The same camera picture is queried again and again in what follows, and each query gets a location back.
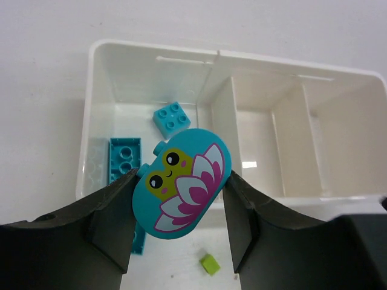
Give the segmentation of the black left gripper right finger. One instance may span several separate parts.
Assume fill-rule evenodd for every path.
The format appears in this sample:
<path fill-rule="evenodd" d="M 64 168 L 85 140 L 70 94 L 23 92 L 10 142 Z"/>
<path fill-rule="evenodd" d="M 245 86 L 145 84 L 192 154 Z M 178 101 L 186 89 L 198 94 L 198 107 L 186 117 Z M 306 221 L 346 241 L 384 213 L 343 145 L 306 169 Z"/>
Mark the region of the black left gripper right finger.
<path fill-rule="evenodd" d="M 306 216 L 237 173 L 223 187 L 234 272 L 242 289 L 385 289 L 386 216 Z"/>

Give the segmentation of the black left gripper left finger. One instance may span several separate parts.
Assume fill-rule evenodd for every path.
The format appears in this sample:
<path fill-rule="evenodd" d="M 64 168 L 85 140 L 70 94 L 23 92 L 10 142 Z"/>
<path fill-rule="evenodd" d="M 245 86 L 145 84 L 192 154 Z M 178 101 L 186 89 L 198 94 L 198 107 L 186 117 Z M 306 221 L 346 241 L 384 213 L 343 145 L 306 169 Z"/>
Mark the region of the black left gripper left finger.
<path fill-rule="evenodd" d="M 130 170 L 37 219 L 1 226 L 2 289 L 119 289 L 135 232 Z"/>

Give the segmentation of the teal two-by-four brick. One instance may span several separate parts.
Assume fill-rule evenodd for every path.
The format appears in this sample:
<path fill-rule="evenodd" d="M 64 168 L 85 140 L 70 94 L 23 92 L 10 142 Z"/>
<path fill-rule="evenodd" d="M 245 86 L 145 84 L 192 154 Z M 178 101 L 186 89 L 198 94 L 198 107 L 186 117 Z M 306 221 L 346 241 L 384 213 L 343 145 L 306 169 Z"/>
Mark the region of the teal two-by-four brick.
<path fill-rule="evenodd" d="M 132 169 L 141 166 L 140 138 L 111 138 L 109 141 L 108 182 L 112 183 Z M 136 223 L 131 253 L 142 255 L 146 232 Z"/>

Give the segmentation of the teal frog lotus brick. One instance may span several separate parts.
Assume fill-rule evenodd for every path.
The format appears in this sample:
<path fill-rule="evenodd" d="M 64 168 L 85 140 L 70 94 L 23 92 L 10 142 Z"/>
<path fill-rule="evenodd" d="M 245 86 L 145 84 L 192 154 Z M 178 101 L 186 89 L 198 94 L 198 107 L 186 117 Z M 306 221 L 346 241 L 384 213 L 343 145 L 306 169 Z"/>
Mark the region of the teal frog lotus brick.
<path fill-rule="evenodd" d="M 232 171 L 225 142 L 209 130 L 183 130 L 154 148 L 137 171 L 132 196 L 138 224 L 159 239 L 178 239 L 199 223 Z"/>

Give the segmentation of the small teal slope brick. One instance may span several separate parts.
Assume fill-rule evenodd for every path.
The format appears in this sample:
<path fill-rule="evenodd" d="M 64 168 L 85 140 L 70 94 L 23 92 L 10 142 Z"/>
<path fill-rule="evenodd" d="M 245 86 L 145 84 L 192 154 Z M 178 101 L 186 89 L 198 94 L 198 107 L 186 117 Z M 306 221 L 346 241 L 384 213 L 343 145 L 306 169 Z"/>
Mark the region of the small teal slope brick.
<path fill-rule="evenodd" d="M 165 140 L 188 129 L 191 124 L 189 117 L 177 101 L 156 110 L 152 120 Z"/>

